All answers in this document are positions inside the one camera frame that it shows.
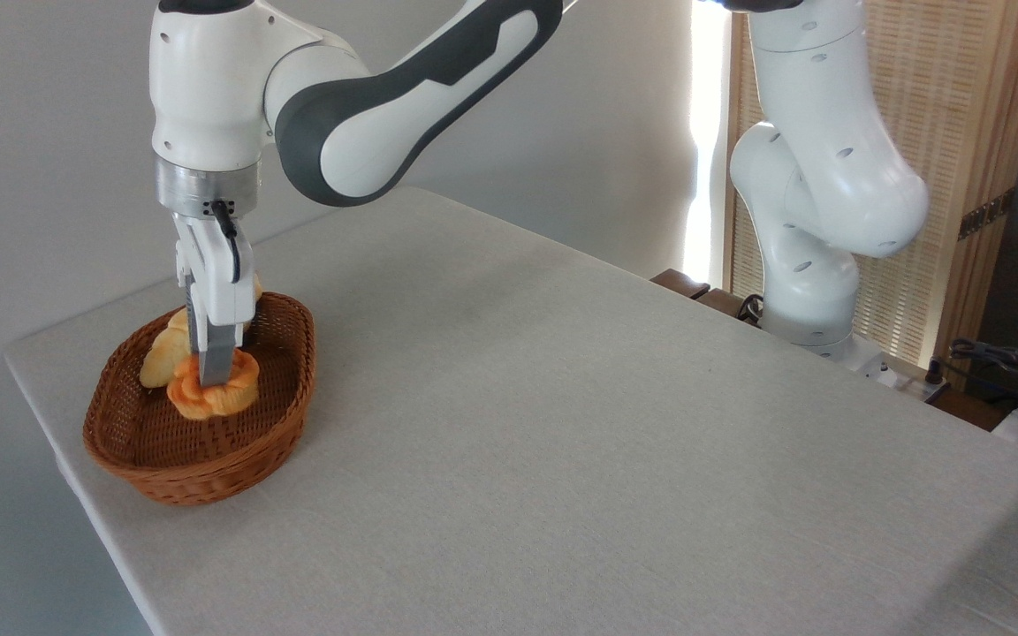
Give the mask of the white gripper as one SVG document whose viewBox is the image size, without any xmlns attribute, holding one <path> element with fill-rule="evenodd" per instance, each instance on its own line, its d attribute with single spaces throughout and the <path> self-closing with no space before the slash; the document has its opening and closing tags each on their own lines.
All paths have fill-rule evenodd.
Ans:
<svg viewBox="0 0 1018 636">
<path fill-rule="evenodd" d="M 252 247 L 233 218 L 221 222 L 214 215 L 175 213 L 173 222 L 177 279 L 190 285 L 193 295 L 186 295 L 186 326 L 197 379 L 203 388 L 225 385 L 242 342 L 242 323 L 254 319 Z"/>
</svg>

